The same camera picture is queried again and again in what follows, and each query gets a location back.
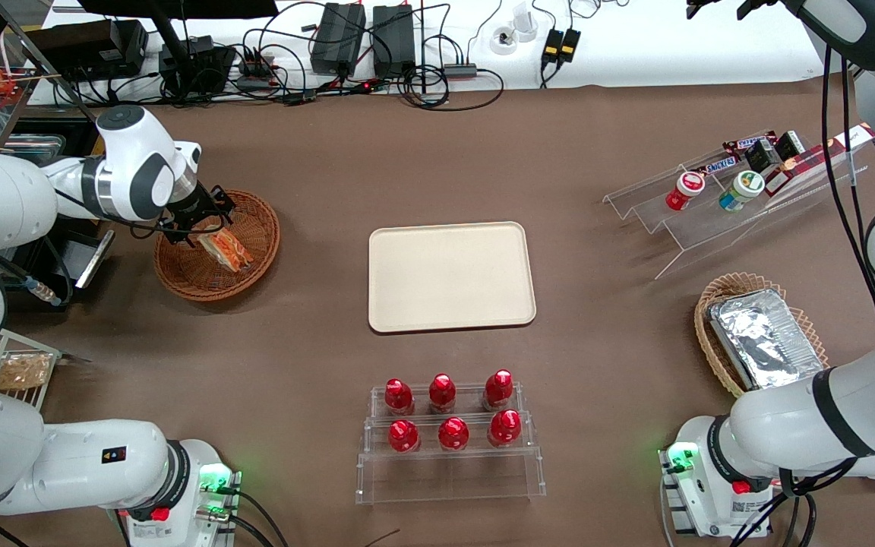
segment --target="white table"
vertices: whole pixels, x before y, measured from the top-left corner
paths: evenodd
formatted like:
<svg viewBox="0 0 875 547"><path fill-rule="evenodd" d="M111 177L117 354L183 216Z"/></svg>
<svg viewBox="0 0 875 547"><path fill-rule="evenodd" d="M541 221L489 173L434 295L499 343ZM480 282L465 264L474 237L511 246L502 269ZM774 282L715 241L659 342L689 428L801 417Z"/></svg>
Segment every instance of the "white table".
<svg viewBox="0 0 875 547"><path fill-rule="evenodd" d="M501 74L507 89L535 89L539 87L539 56L545 34L551 27L548 15L533 11L539 22L539 33L534 41L519 44L511 55L497 55L489 42L496 27L507 24L513 16L513 7L522 0L503 0L501 10L482 28L482 35L473 42L471 60L480 68ZM583 32L576 58L565 65L549 87L581 87L588 84L606 87L629 86L681 86L682 84L749 84L794 82L816 77L822 71L822 63L805 28L781 5L763 8L750 14L744 21L736 21L735 10L742 0L722 0L705 7L688 21L683 0L630 0L625 7L604 3L600 13L590 20L577 18L574 28ZM372 24L372 6L395 5L397 0L367 0L368 24ZM426 0L425 6L434 6L441 1ZM469 38L475 34L477 25L495 10L498 0L447 0L451 4L444 33L466 48ZM277 2L285 9L291 2ZM573 0L580 13L589 14L591 2ZM569 27L569 11L566 0L538 0L537 6L552 11L558 18L557 27ZM59 13L57 7L77 8L76 0L55 0L46 15L44 28L59 24L96 21L101 17L86 13ZM279 15L270 28L302 34L299 30L307 24L318 24L322 8L313 5L295 6ZM426 35L437 34L444 8L424 11ZM142 20L149 31L155 30L153 22ZM210 34L216 43L241 44L242 36L250 28L261 28L267 18L258 20L191 20L188 34ZM184 39L181 21L173 21L177 34ZM258 32L249 35L249 44L257 44ZM150 35L143 72L156 72L157 52L160 50L159 34ZM263 44L278 43L288 46L299 55L305 66L307 87L329 82L333 76L317 76L309 65L305 40L265 34ZM364 46L369 45L365 34ZM437 64L438 41L428 42L425 51L427 63ZM275 53L275 62L289 72L289 86L302 87L302 70L288 52L268 49ZM451 58L450 46L445 46L445 62ZM372 76L372 55L362 60L355 72L355 79ZM237 71L232 70L232 79ZM124 80L114 80L114 87ZM106 82L95 84L105 93ZM139 100L159 94L160 78L149 77L128 84L118 93L121 100ZM455 81L452 90L493 90L498 81L493 77ZM93 96L86 84L81 84L84 96ZM39 83L29 100L33 105L52 105L52 85Z"/></svg>

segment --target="acrylic display rack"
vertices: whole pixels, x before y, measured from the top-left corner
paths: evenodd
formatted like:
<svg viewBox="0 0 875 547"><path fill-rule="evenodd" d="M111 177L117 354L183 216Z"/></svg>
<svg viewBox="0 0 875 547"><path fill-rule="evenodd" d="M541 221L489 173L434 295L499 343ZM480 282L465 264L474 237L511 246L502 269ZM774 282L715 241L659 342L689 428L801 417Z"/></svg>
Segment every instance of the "acrylic display rack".
<svg viewBox="0 0 875 547"><path fill-rule="evenodd" d="M508 408L522 416L521 439L508 447L492 447L488 442L488 425L494 413L482 407L484 384L458 384L455 412L448 415L430 412L427 385L411 385L411 390L415 400L412 416L392 416L383 401L384 388L371 391L357 456L357 505L545 495L542 450L519 382L515 382ZM464 450L444 451L438 444L438 426L451 416L468 425ZM387 435L397 419L409 419L417 426L419 451L401 454L392 449Z"/></svg>
<svg viewBox="0 0 875 547"><path fill-rule="evenodd" d="M760 131L747 138L754 138L765 132ZM806 149L812 146L805 138L801 140ZM743 157L735 166L706 176L707 187L700 196L691 198L683 211L674 211L667 207L667 194L674 189L681 173L726 157L725 150L719 148L700 158L681 163L676 169L664 171L603 197L604 204L610 204L621 219L636 216L648 233L653 235L666 231L670 233L674 243L677 243L680 250L656 274L654 280L725 250L751 233L763 231L778 222L801 215L831 196L829 177L823 170L820 177L804 183L798 190L787 189L773 197L763 191L761 196L747 202L742 210L727 212L718 204L718 198L725 193L736 174L750 169ZM857 163L857 173L865 169L866 166ZM833 172L836 174L837 184L848 182L850 176L845 162L837 165Z"/></svg>

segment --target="brown table surface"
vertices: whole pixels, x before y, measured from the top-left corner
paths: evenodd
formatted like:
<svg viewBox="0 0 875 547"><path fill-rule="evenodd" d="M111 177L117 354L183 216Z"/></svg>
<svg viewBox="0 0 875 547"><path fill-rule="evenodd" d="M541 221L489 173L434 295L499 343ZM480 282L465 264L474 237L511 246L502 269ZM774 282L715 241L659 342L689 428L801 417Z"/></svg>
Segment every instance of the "brown table surface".
<svg viewBox="0 0 875 547"><path fill-rule="evenodd" d="M152 240L122 232L86 302L65 318L11 316L10 328L93 360L55 372L48 422L148 419L168 437L214 444L245 471L246 491L294 547L360 547L395 527L402 532L381 547L665 545L655 451L684 420L725 413L734 401L692 329L698 295L720 274L780 283L834 364L875 347L870 300L831 201L659 281L668 237L648 236L602 204L609 191L760 128L796 128L817 141L817 81L514 91L465 114L360 96L154 111L174 138L204 146L206 185L271 202L283 229L274 267L244 298L195 305L160 286ZM875 153L861 155L868 218ZM539 310L531 325L371 331L369 233L496 220L527 232ZM482 381L497 367L526 386L548 496L354 505L372 385L438 371ZM814 545L875 544L875 482L846 480L817 500ZM95 508L0 522L34 547L121 545ZM781 540L784 514L775 526Z"/></svg>

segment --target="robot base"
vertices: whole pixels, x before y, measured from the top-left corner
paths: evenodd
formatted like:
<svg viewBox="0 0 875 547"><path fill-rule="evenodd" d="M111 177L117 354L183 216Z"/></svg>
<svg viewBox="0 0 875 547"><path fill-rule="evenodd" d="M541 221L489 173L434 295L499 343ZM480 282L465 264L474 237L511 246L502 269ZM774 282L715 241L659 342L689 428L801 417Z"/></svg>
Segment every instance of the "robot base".
<svg viewBox="0 0 875 547"><path fill-rule="evenodd" d="M178 504L167 520L138 520L128 517L128 536L131 547L213 547L229 544L232 536L228 525L210 523L194 518L202 505L230 509L228 496L202 492L202 485L236 485L238 475L232 473L211 444L198 440L181 441L191 458L191 477Z"/></svg>
<svg viewBox="0 0 875 547"><path fill-rule="evenodd" d="M757 509L772 499L771 485L762 492L735 494L715 469L708 453L708 428L714 420L711 416L688 420L676 442L660 451L674 529L680 534L734 537L744 523L753 523ZM685 471L672 472L676 465ZM768 536L768 532L769 523L765 522L750 537Z"/></svg>

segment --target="brown wicker basket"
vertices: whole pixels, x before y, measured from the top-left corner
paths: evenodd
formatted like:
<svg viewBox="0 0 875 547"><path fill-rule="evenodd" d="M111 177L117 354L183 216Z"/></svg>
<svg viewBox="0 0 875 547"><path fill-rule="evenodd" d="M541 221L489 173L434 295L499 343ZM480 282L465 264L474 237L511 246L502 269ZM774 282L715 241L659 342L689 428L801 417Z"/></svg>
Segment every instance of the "brown wicker basket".
<svg viewBox="0 0 875 547"><path fill-rule="evenodd" d="M708 307L714 302L725 300L728 297L743 295L761 289L774 289L779 292L782 300L785 300L785 291L771 281L765 280L764 277L756 276L754 273L727 273L725 276L716 278L705 287L701 293L700 300L694 308L694 330L697 332L697 340L701 345L701 350L704 350L705 356L708 357L708 364L711 365L711 370L715 371L715 376L722 381L728 391L735 397L740 397L744 394L741 376L734 368L725 348L719 342L718 336L715 335L714 329L711 327L708 319ZM823 343L819 340L819 335L816 334L816 329L812 325L812 321L807 318L805 312L798 308L788 308L792 312L793 318L798 322L802 332L806 338L812 343L813 349L816 350L816 355L822 361L824 368L829 368L829 360L826 358L826 350L823 348Z"/></svg>
<svg viewBox="0 0 875 547"><path fill-rule="evenodd" d="M247 191L230 190L235 202L232 225L226 228L252 254L251 269L233 273L222 266L199 243L194 247L181 242L171 245L163 233L157 233L153 247L153 269L167 290L195 302L212 302L239 294L256 283L275 259L279 248L279 219L267 202ZM198 223L205 229L215 218Z"/></svg>

